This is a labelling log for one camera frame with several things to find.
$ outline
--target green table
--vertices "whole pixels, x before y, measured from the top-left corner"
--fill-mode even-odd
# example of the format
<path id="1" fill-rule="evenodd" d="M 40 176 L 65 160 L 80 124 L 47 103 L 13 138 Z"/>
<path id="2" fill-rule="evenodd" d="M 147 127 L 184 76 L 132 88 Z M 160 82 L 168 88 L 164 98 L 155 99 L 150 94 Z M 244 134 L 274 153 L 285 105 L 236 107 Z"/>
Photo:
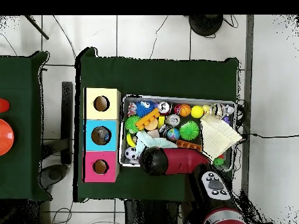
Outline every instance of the green table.
<path id="1" fill-rule="evenodd" d="M 84 49 L 75 64 L 74 200 L 128 198 L 185 200 L 185 175 L 149 176 L 139 167 L 121 167 L 115 183 L 83 183 L 83 89 L 117 88 L 122 95 L 151 95 L 207 100 L 237 99 L 236 58 L 216 61 L 170 61 L 96 57 Z"/>
<path id="2" fill-rule="evenodd" d="M 41 166 L 40 68 L 48 53 L 30 57 L 0 56 L 0 98 L 10 109 L 0 113 L 14 131 L 11 150 L 0 156 L 0 198 L 50 200 L 38 182 Z"/>

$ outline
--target orange toy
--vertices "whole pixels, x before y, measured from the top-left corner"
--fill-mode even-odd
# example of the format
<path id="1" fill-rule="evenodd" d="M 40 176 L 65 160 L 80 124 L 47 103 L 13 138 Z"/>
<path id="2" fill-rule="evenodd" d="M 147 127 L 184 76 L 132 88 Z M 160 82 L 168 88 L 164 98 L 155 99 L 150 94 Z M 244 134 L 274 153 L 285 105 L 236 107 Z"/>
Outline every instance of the orange toy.
<path id="1" fill-rule="evenodd" d="M 180 115 L 187 117 L 191 113 L 191 107 L 188 104 L 180 105 Z"/>
<path id="2" fill-rule="evenodd" d="M 145 126 L 149 125 L 151 121 L 154 121 L 160 116 L 159 109 L 153 109 L 149 114 L 145 115 L 142 119 L 136 122 L 136 127 L 142 131 Z"/>
<path id="3" fill-rule="evenodd" d="M 0 120 L 0 156 L 7 153 L 13 144 L 13 131 L 4 120 Z"/>
<path id="4" fill-rule="evenodd" d="M 195 143 L 177 140 L 176 144 L 179 148 L 197 149 L 199 152 L 202 152 L 201 145 Z"/>

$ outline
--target red object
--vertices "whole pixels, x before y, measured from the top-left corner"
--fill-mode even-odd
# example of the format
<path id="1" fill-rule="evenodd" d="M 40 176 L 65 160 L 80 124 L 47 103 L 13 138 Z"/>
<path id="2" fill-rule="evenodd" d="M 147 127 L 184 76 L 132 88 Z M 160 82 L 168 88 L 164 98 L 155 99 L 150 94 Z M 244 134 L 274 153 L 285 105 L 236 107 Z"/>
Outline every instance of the red object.
<path id="1" fill-rule="evenodd" d="M 177 104 L 175 106 L 175 114 L 179 115 L 180 114 L 180 104 Z"/>
<path id="2" fill-rule="evenodd" d="M 0 99 L 0 113 L 4 113 L 9 109 L 9 102 L 4 99 Z"/>
<path id="3" fill-rule="evenodd" d="M 177 148 L 163 149 L 168 160 L 165 174 L 192 173 L 199 164 L 209 163 L 210 160 L 195 149 Z"/>
<path id="4" fill-rule="evenodd" d="M 13 140 L 14 136 L 11 126 L 0 119 L 0 156 L 11 149 Z"/>

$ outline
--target red bowl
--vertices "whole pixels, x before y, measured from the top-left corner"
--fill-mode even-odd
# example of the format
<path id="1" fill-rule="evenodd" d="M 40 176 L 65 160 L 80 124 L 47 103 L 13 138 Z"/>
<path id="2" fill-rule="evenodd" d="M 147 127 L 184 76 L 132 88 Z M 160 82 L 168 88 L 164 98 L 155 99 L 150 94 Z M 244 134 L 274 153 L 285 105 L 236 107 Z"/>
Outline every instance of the red bowl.
<path id="1" fill-rule="evenodd" d="M 0 156 L 6 154 L 13 145 L 13 131 L 11 126 L 0 119 Z"/>

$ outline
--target black pole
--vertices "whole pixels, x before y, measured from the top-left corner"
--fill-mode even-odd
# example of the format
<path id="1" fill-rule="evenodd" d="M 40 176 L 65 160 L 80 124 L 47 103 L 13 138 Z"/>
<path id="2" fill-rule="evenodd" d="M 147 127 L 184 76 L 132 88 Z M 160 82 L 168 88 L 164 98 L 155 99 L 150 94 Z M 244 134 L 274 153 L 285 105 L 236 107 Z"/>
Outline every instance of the black pole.
<path id="1" fill-rule="evenodd" d="M 36 22 L 28 15 L 24 15 L 28 21 L 31 22 L 31 24 L 41 33 L 42 36 L 44 36 L 47 40 L 49 37 L 42 31 L 42 29 L 36 24 Z"/>

